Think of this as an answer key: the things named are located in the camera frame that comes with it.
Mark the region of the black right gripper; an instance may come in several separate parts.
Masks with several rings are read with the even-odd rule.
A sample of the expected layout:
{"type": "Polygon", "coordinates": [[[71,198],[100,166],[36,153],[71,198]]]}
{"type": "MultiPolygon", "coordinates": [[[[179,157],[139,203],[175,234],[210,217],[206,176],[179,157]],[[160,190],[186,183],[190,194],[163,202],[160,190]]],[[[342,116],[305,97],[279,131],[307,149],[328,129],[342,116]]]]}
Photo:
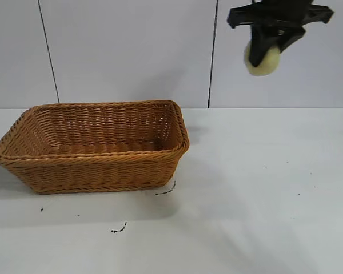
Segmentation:
{"type": "Polygon", "coordinates": [[[328,6],[307,0],[252,1],[231,8],[227,22],[231,28],[251,25],[249,62],[257,67],[270,48],[282,53],[301,39],[306,33],[301,26],[312,22],[327,24],[333,14],[328,6]]]}

